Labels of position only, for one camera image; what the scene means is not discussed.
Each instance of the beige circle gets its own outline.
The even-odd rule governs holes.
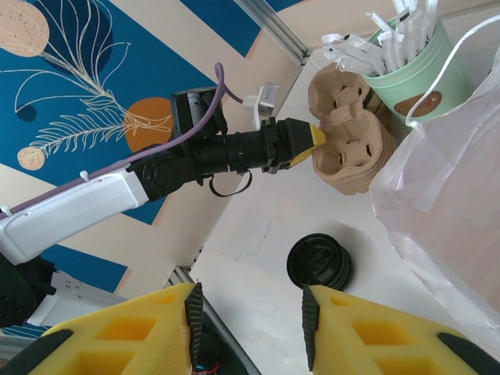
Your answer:
[[[25,147],[17,153],[17,161],[25,170],[39,170],[45,163],[45,155],[36,147]]]
[[[0,48],[21,57],[40,55],[48,43],[48,23],[34,5],[0,0]]]

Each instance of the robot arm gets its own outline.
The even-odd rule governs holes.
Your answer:
[[[173,96],[172,139],[205,115],[215,92],[199,89]],[[0,311],[10,313],[0,316],[0,327],[24,323],[43,298],[55,292],[50,284],[53,265],[39,258],[46,248],[111,216],[165,197],[187,182],[203,185],[204,179],[229,171],[288,169],[324,142],[324,134],[309,123],[273,117],[262,121],[259,130],[228,134],[219,104],[202,130],[178,146],[95,179],[82,172],[84,184],[13,214],[4,209],[0,296],[5,296],[5,302],[0,300]]]

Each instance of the black cable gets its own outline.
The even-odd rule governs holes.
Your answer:
[[[220,194],[213,186],[213,180],[215,178],[215,176],[213,174],[210,175],[210,182],[209,182],[209,186],[210,186],[210,191],[217,197],[219,198],[228,198],[228,197],[232,197],[233,195],[236,195],[236,194],[240,194],[242,193],[243,191],[247,190],[248,188],[250,188],[250,185],[252,185],[252,181],[253,181],[253,175],[252,175],[252,171],[248,170],[247,171],[248,174],[250,175],[250,177],[248,178],[248,182],[247,184],[240,190],[240,191],[235,191],[234,193],[232,194],[228,194],[228,195],[225,195],[225,194]]]

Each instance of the white table surface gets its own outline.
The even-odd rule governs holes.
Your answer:
[[[470,16],[459,17],[471,22]],[[452,34],[456,41],[456,26]],[[326,64],[320,52],[313,53],[278,119],[317,123],[307,87]],[[254,177],[248,191],[231,199],[191,275],[263,374],[308,373],[302,291],[288,278],[286,262],[294,243],[312,233],[333,236],[351,254],[355,274],[348,293],[457,327],[395,252],[368,194],[341,195],[315,175],[311,160]]]

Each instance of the orange circle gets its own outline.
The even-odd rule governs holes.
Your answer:
[[[134,103],[128,110],[124,126],[128,147],[137,152],[150,145],[166,143],[172,135],[173,119],[170,100],[146,98]]]

